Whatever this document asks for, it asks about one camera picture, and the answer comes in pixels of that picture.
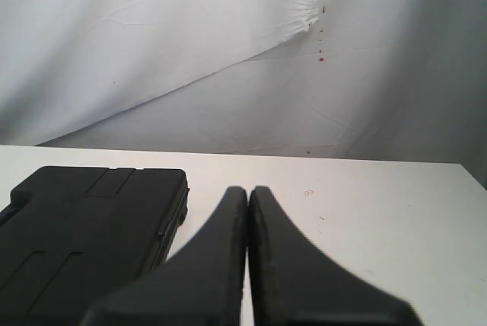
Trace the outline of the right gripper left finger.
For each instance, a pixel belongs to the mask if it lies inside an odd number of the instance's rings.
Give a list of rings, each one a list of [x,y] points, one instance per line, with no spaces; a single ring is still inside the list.
[[[238,325],[247,248],[247,193],[229,187],[170,260],[92,305],[84,325]]]

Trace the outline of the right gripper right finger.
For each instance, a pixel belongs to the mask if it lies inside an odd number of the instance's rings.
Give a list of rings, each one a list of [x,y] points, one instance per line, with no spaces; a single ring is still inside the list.
[[[417,325],[408,302],[315,247],[268,187],[250,195],[248,253],[256,325]]]

